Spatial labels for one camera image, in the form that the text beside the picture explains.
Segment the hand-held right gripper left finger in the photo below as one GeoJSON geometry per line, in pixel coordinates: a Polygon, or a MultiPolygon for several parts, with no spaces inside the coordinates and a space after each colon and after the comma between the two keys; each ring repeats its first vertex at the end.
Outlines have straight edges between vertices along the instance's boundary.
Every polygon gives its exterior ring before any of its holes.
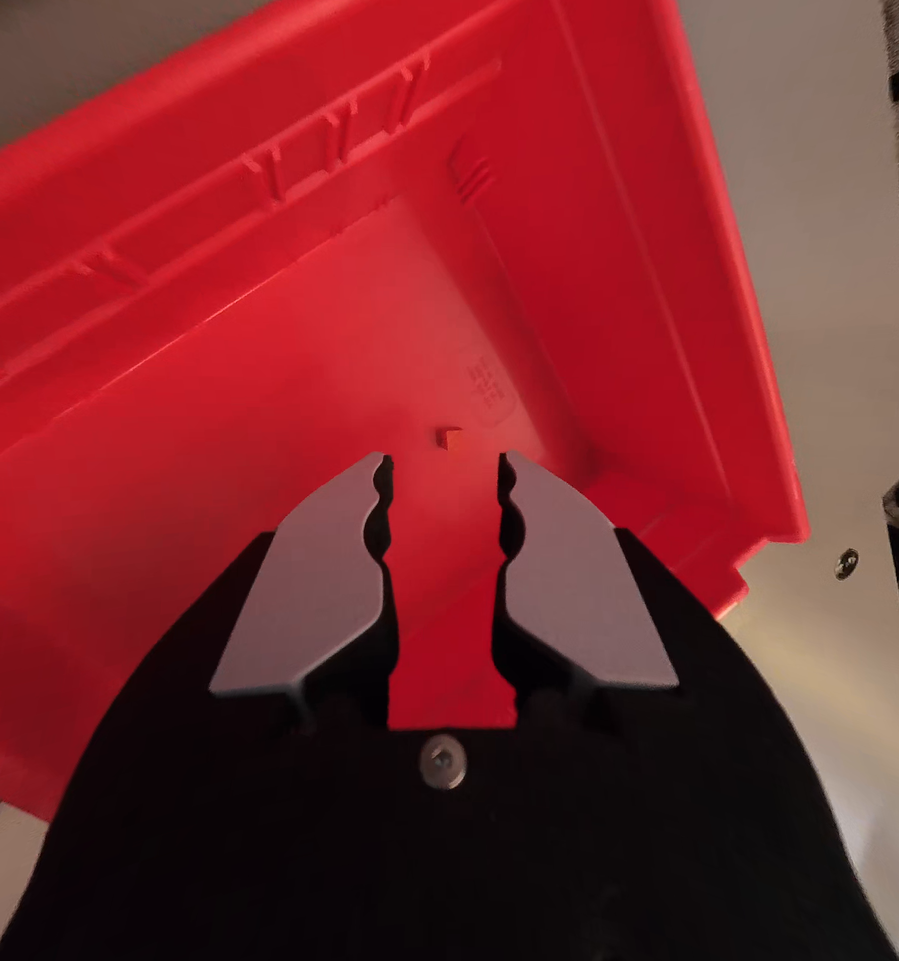
{"type": "Polygon", "coordinates": [[[388,693],[395,605],[384,558],[393,461],[373,451],[279,523],[227,640],[210,691],[314,699],[333,681],[388,693]]]}

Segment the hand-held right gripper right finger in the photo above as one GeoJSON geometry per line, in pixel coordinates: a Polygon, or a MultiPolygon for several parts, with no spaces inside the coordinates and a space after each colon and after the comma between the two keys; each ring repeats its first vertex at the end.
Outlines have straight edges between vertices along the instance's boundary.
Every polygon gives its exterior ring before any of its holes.
{"type": "Polygon", "coordinates": [[[588,498],[516,450],[502,453],[504,564],[494,665],[518,695],[679,681],[616,526],[588,498]]]}

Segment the red plastic bin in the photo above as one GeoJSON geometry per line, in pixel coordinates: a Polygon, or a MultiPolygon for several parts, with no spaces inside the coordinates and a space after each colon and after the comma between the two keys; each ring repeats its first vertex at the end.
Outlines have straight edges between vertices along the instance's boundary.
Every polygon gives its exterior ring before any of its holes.
{"type": "Polygon", "coordinates": [[[676,2],[274,2],[0,150],[0,801],[371,451],[392,726],[511,727],[505,450],[717,615],[809,535],[676,2]]]}

